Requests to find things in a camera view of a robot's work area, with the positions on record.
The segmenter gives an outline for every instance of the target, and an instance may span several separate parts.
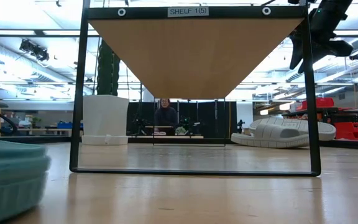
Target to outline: white planter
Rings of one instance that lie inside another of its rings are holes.
[[[111,95],[84,96],[82,143],[87,145],[127,144],[128,103],[128,99]]]

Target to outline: white circular marker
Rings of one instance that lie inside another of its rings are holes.
[[[270,15],[270,13],[272,13],[272,10],[269,8],[269,7],[264,7],[262,9],[262,13],[265,15],[265,16],[268,16]]]
[[[125,16],[127,11],[125,9],[118,9],[118,16]]]

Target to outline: teal plastic bin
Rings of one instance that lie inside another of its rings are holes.
[[[0,141],[0,221],[40,202],[49,163],[45,146]]]

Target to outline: wooden floor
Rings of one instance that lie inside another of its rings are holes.
[[[72,174],[69,144],[49,145],[44,199],[9,223],[357,223],[358,150],[322,148],[320,178]],[[299,170],[308,151],[130,144],[82,147],[83,167]]]

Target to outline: person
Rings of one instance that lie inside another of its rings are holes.
[[[158,128],[155,131],[163,131],[167,135],[175,135],[175,126],[178,125],[177,111],[170,107],[169,99],[160,100],[160,108],[154,113],[156,126],[172,126],[172,128]]]

